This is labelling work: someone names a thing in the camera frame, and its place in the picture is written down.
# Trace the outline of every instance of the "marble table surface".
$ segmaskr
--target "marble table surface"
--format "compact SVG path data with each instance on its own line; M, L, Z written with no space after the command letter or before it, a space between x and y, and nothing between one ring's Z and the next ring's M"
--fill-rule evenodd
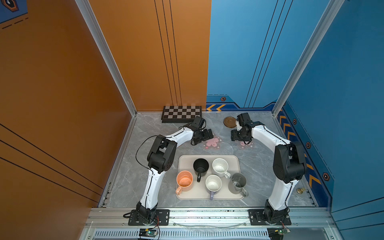
M272 193L275 183L273 173L273 153L260 141L254 139L247 146L230 140L231 128L224 126L223 120L227 116L235 117L240 113L203 113L207 121L207 129L211 128L218 145L214 147L212 141L202 142L192 146L185 142L177 148L175 160L172 167L164 176L159 197L158 207L263 207L265 201ZM254 111L249 112L253 121L260 121L270 130L282 136L282 131L273 120L271 112ZM135 159L135 154L143 141L156 134L169 135L178 130L184 123L162 123L161 113L139 113L125 151L123 161L115 178L110 201L107 207L136 207L141 199L148 170L140 166ZM149 139L140 148L137 159L147 165L147 155L153 144L154 137ZM181 155L212 154L212 155L235 155L239 159L241 173L247 178L247 190L249 196L242 200L181 200L176 197L176 176L178 173L178 159ZM302 181L296 185L289 199L288 206L314 206L310 194L306 191L299 194L296 189L306 186Z

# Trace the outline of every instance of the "aluminum frame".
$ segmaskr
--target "aluminum frame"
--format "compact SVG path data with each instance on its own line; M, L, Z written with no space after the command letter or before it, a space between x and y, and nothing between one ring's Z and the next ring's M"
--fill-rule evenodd
M101 194L101 198L98 204L98 207L103 207L104 204L107 204L106 200L109 198L109 194L112 192L113 183L115 182L116 175L118 173L118 170L120 168L120 164L122 162L122 159L124 157L125 150L127 149L129 139L131 137L133 127L136 123L136 117L132 116L131 121L129 122L127 131L125 132L124 139L121 143L118 155L116 156L115 162L113 164L111 173L109 174L107 184L103 190L103 193Z
M129 226L128 218L123 214L134 208L92 208L86 221L80 240L92 239L95 231L100 228L109 229L138 229ZM217 230L261 230L281 226L252 226L248 217L248 209L263 209L252 207L179 207L166 208L170 210L168 226L164 230L190 230L200 229L206 232ZM290 207L290 219L295 228L324 228L329 239L342 240L336 224L326 208L319 207Z
M75 0L132 117L137 110L88 0Z
M299 80L304 69L307 67L310 59L313 56L313 53L316 51L320 42L322 41L325 33L328 31L333 19L339 12L341 6L345 0L330 0L323 15L321 16L316 28L314 29L311 38L309 39L303 53L301 54L299 61L297 62L295 68L293 69L291 76L288 78L287 83L285 84L279 98L276 101L275 106L272 109L272 114L274 117L279 114L280 109L283 107L285 101L288 99L288 96L291 94L293 88L295 87L297 81Z

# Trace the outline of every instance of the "black mug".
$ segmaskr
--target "black mug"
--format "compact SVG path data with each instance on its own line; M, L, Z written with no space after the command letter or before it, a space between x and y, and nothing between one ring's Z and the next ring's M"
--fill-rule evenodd
M197 175L197 182L200 182L201 177L204 177L207 174L209 168L209 163L204 158L196 159L193 163L193 169Z

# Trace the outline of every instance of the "wooden coaster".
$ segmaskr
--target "wooden coaster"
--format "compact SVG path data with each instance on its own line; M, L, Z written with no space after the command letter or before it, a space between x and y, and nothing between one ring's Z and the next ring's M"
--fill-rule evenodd
M226 118L224 118L224 125L226 127L230 127L230 128L236 127L236 118L234 118L234 117L226 117Z

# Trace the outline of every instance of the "checkered pattern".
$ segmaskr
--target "checkered pattern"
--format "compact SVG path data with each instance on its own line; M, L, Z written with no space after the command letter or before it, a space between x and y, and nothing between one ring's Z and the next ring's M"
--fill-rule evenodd
M201 106L164 106L162 122L192 122L201 117Z

